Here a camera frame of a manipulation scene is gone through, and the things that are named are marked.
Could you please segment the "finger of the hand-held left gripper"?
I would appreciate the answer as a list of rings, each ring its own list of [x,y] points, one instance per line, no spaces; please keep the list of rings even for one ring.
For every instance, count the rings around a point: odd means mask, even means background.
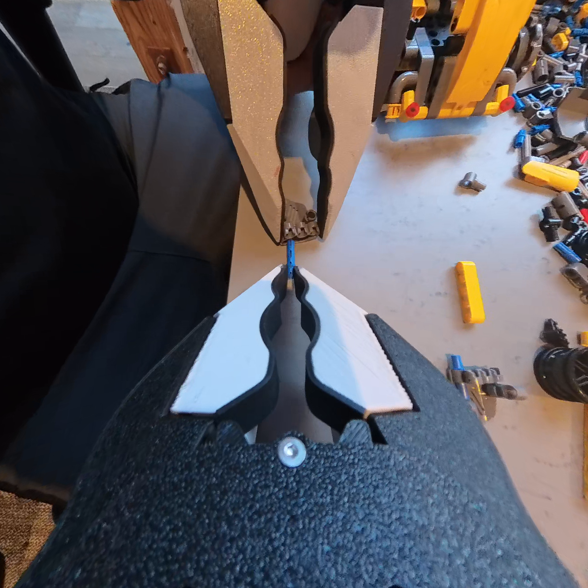
[[[284,162],[278,146],[286,96],[282,29],[258,1],[218,1],[231,108],[229,133],[265,231],[284,240]]]
[[[383,14],[381,6],[353,5],[317,48],[320,239],[327,239],[334,226],[371,133]]]

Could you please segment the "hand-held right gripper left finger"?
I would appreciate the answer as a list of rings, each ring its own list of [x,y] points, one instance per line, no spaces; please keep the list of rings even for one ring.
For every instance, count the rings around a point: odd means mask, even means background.
[[[249,433],[277,403],[279,378],[271,342],[281,326],[288,270],[279,265],[225,305],[195,357],[170,412]]]

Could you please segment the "grey desk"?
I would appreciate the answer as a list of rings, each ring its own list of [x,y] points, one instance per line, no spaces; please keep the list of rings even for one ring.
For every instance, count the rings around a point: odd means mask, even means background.
[[[524,401],[498,401],[486,430],[540,532],[587,587],[583,405],[543,392],[533,374],[545,319],[572,346],[587,306],[560,273],[539,212],[553,197],[517,177],[511,142],[524,119],[378,121],[334,228],[296,260],[378,314],[439,371],[446,355],[494,366]],[[458,182],[468,172],[479,193]],[[454,266],[477,267],[486,319],[463,323]]]

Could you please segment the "yellow toy beam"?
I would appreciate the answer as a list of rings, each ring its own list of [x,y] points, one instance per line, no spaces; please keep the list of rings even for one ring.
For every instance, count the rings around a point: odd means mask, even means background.
[[[454,274],[463,323],[467,325],[484,323],[486,313],[476,264],[470,261],[459,261],[454,266]]]

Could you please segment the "small grey brick assembly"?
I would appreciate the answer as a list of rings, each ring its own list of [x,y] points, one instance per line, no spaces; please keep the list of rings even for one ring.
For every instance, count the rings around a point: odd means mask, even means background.
[[[496,416],[496,401],[524,401],[526,395],[504,383],[498,368],[465,366],[460,355],[446,355],[446,378],[463,395],[482,422]]]

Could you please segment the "yellow black toy brick vehicle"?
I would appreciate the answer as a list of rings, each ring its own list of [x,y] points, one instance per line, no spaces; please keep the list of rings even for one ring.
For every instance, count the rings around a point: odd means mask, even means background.
[[[386,1],[399,56],[386,74],[386,122],[499,116],[539,53],[536,1]]]

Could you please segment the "black toy wheel hub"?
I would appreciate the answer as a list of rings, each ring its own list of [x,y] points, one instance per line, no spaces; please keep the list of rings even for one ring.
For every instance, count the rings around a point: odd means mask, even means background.
[[[544,346],[533,360],[533,372],[549,396],[587,404],[587,347]]]

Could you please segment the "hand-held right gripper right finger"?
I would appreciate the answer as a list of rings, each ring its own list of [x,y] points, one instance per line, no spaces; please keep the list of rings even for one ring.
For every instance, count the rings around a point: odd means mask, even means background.
[[[310,413],[340,438],[353,421],[375,445],[389,445],[376,418],[411,412],[414,403],[368,313],[302,267],[294,268],[305,351],[305,401]]]

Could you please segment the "wooden post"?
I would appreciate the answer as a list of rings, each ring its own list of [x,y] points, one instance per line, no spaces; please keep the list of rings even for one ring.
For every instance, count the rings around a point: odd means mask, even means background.
[[[178,18],[179,1],[111,1],[111,6],[150,82],[197,71],[190,55],[194,47]]]

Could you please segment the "grey toy panel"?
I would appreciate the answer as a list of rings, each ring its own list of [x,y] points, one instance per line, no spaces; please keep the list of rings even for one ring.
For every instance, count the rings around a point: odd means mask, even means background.
[[[298,202],[286,200],[283,217],[283,241],[305,241],[319,237],[317,212]]]

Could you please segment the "pile of toy brick pieces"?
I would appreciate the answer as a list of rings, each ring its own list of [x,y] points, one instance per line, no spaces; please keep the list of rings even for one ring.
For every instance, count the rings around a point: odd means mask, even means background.
[[[512,142],[518,176],[554,191],[539,213],[561,274],[587,304],[587,1],[537,1],[508,65],[530,84],[514,93],[525,120]]]

